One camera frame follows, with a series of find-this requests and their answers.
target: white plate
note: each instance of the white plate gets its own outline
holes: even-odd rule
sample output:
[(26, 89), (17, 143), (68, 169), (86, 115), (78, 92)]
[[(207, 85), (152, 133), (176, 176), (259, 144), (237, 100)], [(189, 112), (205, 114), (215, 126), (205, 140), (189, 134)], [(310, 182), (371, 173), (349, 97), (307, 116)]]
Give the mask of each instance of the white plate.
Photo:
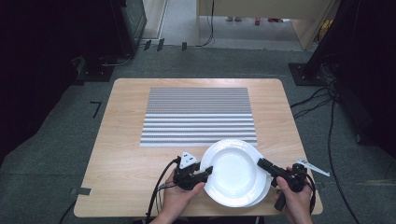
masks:
[(262, 154), (239, 139), (225, 139), (204, 154), (201, 170), (213, 165), (205, 191), (217, 203), (229, 207), (251, 206), (268, 192), (270, 176), (257, 165)]

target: striped placemat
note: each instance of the striped placemat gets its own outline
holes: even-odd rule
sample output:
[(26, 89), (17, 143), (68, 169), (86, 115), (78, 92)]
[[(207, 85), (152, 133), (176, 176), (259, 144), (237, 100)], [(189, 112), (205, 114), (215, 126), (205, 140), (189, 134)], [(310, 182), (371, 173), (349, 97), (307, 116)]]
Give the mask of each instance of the striped placemat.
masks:
[(206, 147), (237, 138), (257, 146), (247, 88), (151, 88), (141, 147)]

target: table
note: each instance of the table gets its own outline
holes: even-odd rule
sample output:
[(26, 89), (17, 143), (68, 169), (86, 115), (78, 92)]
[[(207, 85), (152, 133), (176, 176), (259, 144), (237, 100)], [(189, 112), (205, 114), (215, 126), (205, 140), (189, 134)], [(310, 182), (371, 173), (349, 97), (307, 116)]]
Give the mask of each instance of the table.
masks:
[[(77, 217), (144, 217), (151, 193), (165, 166), (183, 150), (201, 159), (207, 147), (141, 147), (140, 136), (150, 88), (247, 88), (260, 153), (273, 164), (286, 167), (306, 159), (282, 83), (278, 79), (120, 78), (110, 94), (82, 187)], [(229, 208), (205, 192), (195, 197), (183, 217), (268, 216), (275, 210), (275, 189), (249, 208)], [(321, 213), (320, 197), (313, 214)]]
[[(196, 44), (200, 16), (212, 15), (213, 0), (196, 0)], [(292, 19), (303, 49), (308, 49), (325, 20), (332, 20), (340, 0), (216, 0), (213, 16)]]

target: hand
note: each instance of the hand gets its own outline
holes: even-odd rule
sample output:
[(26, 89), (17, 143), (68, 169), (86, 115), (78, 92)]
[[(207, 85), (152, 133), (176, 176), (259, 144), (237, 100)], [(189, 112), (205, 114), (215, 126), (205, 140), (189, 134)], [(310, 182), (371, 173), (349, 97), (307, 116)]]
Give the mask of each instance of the hand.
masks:
[(303, 190), (296, 193), (293, 192), (288, 185), (288, 182), (278, 176), (276, 182), (282, 189), (286, 196), (285, 213), (290, 223), (292, 224), (311, 224), (312, 218), (310, 214), (310, 200), (312, 189), (305, 185)]
[[(165, 183), (173, 185), (174, 173), (175, 171), (169, 175)], [(163, 210), (151, 223), (167, 224), (175, 221), (186, 209), (191, 199), (202, 192), (204, 186), (205, 183), (202, 182), (197, 184), (193, 190), (184, 190), (178, 186), (165, 189), (163, 193)]]

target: person's left hand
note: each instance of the person's left hand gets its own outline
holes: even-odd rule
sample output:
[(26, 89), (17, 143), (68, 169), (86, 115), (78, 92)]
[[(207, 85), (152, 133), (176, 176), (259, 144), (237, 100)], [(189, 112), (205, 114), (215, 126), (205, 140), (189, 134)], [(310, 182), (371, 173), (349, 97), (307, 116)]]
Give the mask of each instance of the person's left hand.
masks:
[[(175, 171), (166, 179), (166, 186), (173, 185), (173, 176)], [(163, 193), (163, 210), (151, 223), (172, 223), (175, 221), (193, 197), (202, 192), (205, 183), (197, 184), (192, 190), (184, 190), (178, 186), (165, 189)]]

